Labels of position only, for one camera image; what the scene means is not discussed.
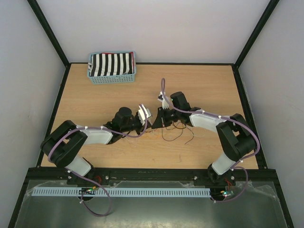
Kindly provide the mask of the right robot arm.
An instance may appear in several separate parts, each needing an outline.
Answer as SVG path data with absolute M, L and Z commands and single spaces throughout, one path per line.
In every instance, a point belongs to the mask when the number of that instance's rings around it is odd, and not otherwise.
M 220 184 L 228 171 L 248 157 L 251 151 L 259 151 L 260 143 L 240 114 L 220 116 L 192 108 L 182 92 L 166 97 L 160 92 L 157 117 L 153 129 L 166 128 L 176 122 L 184 126 L 199 127 L 218 134 L 223 153 L 208 167 L 208 180 L 211 184 Z

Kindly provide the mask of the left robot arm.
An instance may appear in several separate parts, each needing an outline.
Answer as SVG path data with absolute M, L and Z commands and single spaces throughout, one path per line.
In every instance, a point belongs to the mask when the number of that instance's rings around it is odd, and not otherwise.
M 84 145 L 110 145 L 125 137 L 140 137 L 151 127 L 151 116 L 150 110 L 141 104 L 135 115 L 130 108 L 121 107 L 111 121 L 97 127 L 80 126 L 66 120 L 42 142 L 40 148 L 49 162 L 77 173 L 80 181 L 89 184 L 93 182 L 95 172 L 91 170 L 90 162 L 78 156 L 80 149 Z

